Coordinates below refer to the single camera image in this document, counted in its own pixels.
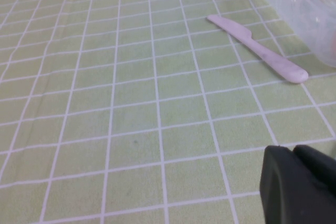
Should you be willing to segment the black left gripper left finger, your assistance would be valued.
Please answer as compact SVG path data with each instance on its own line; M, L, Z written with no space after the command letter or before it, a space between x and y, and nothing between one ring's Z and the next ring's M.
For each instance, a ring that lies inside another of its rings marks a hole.
M259 190L266 223L335 223L335 192L293 150L265 148Z

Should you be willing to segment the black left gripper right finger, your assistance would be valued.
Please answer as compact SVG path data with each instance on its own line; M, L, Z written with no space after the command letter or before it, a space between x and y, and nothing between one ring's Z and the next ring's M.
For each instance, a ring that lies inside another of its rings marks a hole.
M335 159L308 145L295 146L293 153L328 191L335 192Z

